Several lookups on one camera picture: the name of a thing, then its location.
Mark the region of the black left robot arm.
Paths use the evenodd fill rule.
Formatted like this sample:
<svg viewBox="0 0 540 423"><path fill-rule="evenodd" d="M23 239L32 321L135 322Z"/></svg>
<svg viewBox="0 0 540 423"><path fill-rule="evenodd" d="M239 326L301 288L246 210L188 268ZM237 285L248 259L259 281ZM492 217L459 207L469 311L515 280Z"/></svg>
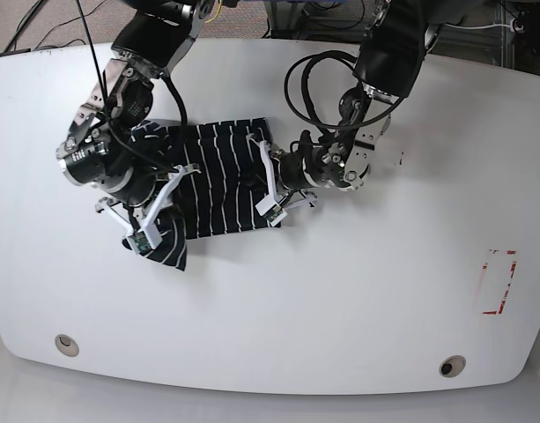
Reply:
<svg viewBox="0 0 540 423"><path fill-rule="evenodd" d="M267 219L283 217L294 207L295 194L304 203L313 202L311 188L351 191L364 186L371 153L418 78L428 50L426 34L434 22L428 1L382 1L356 55L327 50L291 66L284 80L286 104L321 135L313 140L309 131L303 131L288 152L260 144L267 184L265 196L255 206L260 214ZM326 60L347 66L356 80L338 103L337 124L318 116L309 90L314 68Z"/></svg>

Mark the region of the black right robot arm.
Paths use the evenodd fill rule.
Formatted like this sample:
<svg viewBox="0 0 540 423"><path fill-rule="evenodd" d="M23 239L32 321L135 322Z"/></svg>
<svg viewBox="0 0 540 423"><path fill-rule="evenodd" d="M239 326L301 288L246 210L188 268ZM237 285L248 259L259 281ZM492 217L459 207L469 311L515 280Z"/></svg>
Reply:
<svg viewBox="0 0 540 423"><path fill-rule="evenodd" d="M157 247L156 223L171 206L181 180L202 163L178 158L186 146L188 116L172 71L195 43L212 1L131 1L136 14L116 37L114 58L97 70L98 83L56 149L63 175L73 184L94 184L108 194L98 205L125 227L129 241ZM175 141L161 146L133 137L152 109L154 80L176 101L180 126Z"/></svg>

